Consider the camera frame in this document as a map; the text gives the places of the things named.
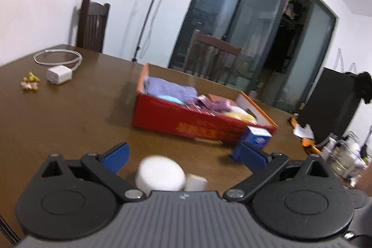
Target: chair back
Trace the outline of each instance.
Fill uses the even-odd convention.
[[[101,5],[90,0],[83,0],[77,30],[77,47],[102,52],[109,10],[108,3]]]
[[[228,82],[235,64],[241,53],[241,48],[236,48],[221,39],[203,35],[199,30],[194,30],[186,55],[183,72],[202,77],[214,82],[219,82],[221,76],[226,75],[224,85]],[[234,59],[231,66],[226,64],[232,54]]]

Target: power adapter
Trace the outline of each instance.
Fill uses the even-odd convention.
[[[65,83],[72,79],[72,70],[64,65],[54,66],[47,70],[46,79],[57,85]]]
[[[55,52],[62,52],[62,53],[71,53],[76,55],[77,57],[73,60],[66,61],[66,62],[58,62],[58,63],[52,63],[52,62],[40,62],[36,58],[39,55],[42,54],[48,54],[48,53],[55,53]],[[69,81],[72,79],[72,71],[76,70],[77,67],[81,64],[83,61],[83,57],[79,52],[73,51],[73,50],[67,50],[67,49],[49,49],[44,50],[36,53],[33,56],[33,59],[36,63],[40,65],[52,65],[52,68],[49,68],[46,72],[46,79],[50,81],[51,83],[54,83],[56,85],[59,85],[61,83],[65,83],[66,81]],[[69,65],[72,63],[76,63],[74,67],[68,68],[64,65]]]

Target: white roll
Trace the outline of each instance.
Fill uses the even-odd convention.
[[[149,156],[139,164],[135,183],[147,196],[151,190],[180,191],[186,176],[181,166],[163,156]]]

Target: small box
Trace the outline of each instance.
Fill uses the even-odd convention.
[[[247,126],[247,129],[244,132],[243,136],[241,136],[239,143],[247,142],[257,148],[262,149],[265,147],[265,145],[267,144],[271,137],[272,136],[267,131],[267,129]]]
[[[267,131],[267,129],[247,126],[243,136],[241,136],[239,142],[231,151],[232,159],[239,163],[241,162],[240,150],[244,147],[244,142],[250,143],[257,148],[263,149],[271,137],[272,136]]]
[[[59,85],[72,79],[72,70],[64,65],[57,65],[46,71],[46,79]]]

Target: blue cloth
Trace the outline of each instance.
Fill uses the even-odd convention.
[[[183,103],[195,98],[198,93],[191,86],[182,86],[176,83],[170,83],[164,79],[157,77],[148,77],[146,81],[146,91],[152,96],[172,96]]]
[[[169,95],[162,95],[162,96],[158,96],[158,97],[160,99],[164,99],[164,100],[167,100],[167,101],[170,101],[170,102],[183,104],[183,102],[181,100],[177,99],[176,97],[169,96]]]

